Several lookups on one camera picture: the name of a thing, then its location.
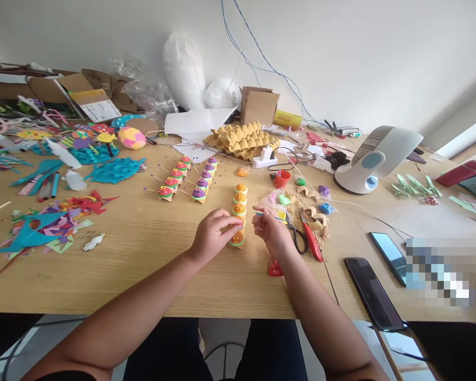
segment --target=white plastic bag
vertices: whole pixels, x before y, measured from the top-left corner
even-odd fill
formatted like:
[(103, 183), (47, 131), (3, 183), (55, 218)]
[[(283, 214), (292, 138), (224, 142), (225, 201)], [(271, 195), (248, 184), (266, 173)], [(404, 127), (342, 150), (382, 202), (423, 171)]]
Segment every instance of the white plastic bag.
[(208, 86), (204, 100), (208, 108), (233, 108), (240, 104), (242, 95), (229, 78), (219, 78)]
[(203, 60), (196, 42), (187, 33), (172, 33), (164, 45), (164, 75), (175, 102), (186, 111), (205, 108)]

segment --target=red cup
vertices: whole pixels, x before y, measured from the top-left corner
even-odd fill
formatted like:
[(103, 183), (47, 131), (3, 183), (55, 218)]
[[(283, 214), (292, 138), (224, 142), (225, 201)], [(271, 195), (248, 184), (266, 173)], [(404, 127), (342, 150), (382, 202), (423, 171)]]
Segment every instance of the red cup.
[(291, 174), (289, 172), (283, 169), (278, 170), (275, 177), (275, 188), (285, 188), (290, 178)]

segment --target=white fan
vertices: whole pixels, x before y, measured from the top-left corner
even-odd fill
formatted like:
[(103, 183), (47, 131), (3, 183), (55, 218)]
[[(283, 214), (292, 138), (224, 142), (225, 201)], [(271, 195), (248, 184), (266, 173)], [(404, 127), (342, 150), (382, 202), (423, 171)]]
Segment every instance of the white fan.
[(351, 163), (337, 168), (333, 179), (348, 193), (370, 193), (377, 187), (377, 178), (392, 173), (422, 139), (423, 136), (415, 131), (377, 127), (358, 148)]

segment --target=smartphone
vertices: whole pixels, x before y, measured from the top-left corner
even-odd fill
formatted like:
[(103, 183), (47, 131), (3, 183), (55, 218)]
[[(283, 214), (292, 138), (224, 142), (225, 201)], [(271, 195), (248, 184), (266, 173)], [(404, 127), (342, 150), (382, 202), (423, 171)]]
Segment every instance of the smartphone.
[(405, 329), (407, 326), (404, 325), (368, 261), (364, 258), (345, 258), (344, 263), (372, 324), (384, 332)]
[(369, 233), (372, 242), (376, 245), (398, 283), (406, 287), (406, 258), (385, 233)]

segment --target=forearm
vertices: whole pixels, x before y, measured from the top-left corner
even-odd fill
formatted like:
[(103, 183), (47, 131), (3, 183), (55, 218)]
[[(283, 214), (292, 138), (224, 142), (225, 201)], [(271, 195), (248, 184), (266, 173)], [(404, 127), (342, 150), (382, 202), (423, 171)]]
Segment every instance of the forearm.
[(150, 334), (200, 268), (188, 252), (182, 253), (87, 318), (56, 351), (101, 369), (116, 367)]
[(297, 253), (279, 258), (288, 294), (325, 371), (339, 375), (375, 361), (360, 333)]

